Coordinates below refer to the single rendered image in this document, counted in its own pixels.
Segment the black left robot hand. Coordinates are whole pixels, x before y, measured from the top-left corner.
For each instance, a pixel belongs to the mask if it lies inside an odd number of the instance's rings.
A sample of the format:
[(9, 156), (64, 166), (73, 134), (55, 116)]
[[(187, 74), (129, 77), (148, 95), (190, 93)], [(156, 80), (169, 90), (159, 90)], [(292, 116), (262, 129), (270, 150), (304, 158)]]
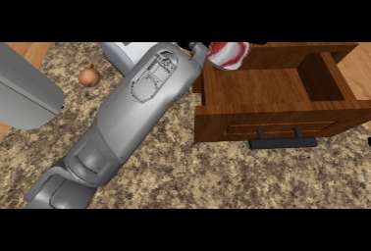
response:
[[(178, 45), (185, 49), (185, 50), (193, 50), (194, 45), (199, 42), (178, 42)], [(200, 42), (206, 47), (209, 47), (210, 42)]]

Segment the red and white can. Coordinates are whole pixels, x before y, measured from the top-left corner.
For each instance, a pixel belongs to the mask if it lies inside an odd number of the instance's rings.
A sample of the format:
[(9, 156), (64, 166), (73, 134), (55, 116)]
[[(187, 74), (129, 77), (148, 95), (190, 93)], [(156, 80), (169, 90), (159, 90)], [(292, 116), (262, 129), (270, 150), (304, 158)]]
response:
[(250, 42), (212, 42), (207, 59), (221, 70), (236, 71), (243, 66), (250, 50)]

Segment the open brown wooden drawer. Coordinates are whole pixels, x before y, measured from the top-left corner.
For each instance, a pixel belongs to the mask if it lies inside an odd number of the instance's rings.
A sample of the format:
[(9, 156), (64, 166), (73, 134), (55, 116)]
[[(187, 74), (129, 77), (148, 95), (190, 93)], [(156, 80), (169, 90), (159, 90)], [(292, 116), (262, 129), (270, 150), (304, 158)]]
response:
[(357, 46), (357, 42), (255, 45), (237, 71), (206, 62), (193, 92), (206, 106), (355, 99), (338, 63)]

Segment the brown wooden drawer front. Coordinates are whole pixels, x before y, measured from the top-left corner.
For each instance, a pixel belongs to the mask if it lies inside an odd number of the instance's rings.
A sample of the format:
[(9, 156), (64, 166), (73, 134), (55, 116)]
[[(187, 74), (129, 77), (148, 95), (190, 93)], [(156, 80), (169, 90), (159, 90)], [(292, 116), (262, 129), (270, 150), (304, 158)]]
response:
[(345, 100), (293, 103), (197, 106), (194, 141), (246, 141), (259, 137), (332, 137), (371, 121), (371, 101)]

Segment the brown onion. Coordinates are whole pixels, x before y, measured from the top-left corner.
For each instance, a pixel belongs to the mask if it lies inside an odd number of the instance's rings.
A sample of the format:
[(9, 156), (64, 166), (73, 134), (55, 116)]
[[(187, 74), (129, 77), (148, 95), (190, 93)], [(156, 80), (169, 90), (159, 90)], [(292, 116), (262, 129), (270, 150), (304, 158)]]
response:
[(95, 65), (91, 65), (91, 67), (82, 71), (79, 75), (79, 81), (85, 86), (94, 87), (100, 84), (101, 77), (103, 76), (98, 70), (95, 69)]

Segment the grey rounded appliance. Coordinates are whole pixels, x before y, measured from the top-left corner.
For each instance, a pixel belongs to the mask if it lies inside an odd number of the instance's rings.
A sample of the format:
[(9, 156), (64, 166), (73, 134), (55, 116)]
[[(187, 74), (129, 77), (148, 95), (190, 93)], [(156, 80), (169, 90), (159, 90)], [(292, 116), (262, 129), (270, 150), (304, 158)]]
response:
[(0, 123), (35, 129), (55, 118), (63, 105), (61, 87), (0, 42)]

